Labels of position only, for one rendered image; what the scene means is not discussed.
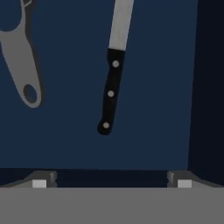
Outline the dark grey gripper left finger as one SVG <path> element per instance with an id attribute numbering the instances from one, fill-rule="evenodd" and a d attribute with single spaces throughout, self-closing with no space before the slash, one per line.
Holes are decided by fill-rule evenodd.
<path id="1" fill-rule="evenodd" d="M 34 171 L 24 179 L 2 185 L 2 188 L 54 188 L 57 177 L 56 171 Z"/>

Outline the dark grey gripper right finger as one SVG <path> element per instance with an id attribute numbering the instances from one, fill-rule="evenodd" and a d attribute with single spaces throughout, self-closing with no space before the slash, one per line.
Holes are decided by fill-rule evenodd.
<path id="1" fill-rule="evenodd" d="M 224 185 L 201 179 L 190 171 L 168 171 L 167 179 L 167 187 L 171 188 L 224 188 Z"/>

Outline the dark blue drawer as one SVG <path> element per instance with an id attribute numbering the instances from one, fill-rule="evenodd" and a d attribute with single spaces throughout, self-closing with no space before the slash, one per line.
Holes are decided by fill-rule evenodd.
<path id="1" fill-rule="evenodd" d="M 168 171 L 224 186 L 224 0 L 134 0 L 113 129 L 101 135 L 115 0 L 31 0 L 42 90 L 20 98 L 0 43 L 0 186 L 56 171 L 59 187 L 164 187 Z M 0 31 L 21 20 L 0 0 Z"/>

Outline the grey metal peeler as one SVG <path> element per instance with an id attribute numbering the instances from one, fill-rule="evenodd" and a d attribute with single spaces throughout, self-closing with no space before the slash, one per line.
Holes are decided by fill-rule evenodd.
<path id="1" fill-rule="evenodd" d="M 12 31 L 0 31 L 0 43 L 6 65 L 10 71 L 21 100 L 30 108 L 37 108 L 42 101 L 42 90 L 31 44 L 25 33 L 25 8 L 32 0 L 19 0 L 21 20 Z"/>

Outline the black-handled kitchen knife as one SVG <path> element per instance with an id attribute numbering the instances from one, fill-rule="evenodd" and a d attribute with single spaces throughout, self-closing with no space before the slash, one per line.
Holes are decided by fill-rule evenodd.
<path id="1" fill-rule="evenodd" d="M 108 76 L 97 126 L 101 135 L 109 135 L 113 129 L 133 6 L 134 0 L 115 0 L 107 51 Z"/>

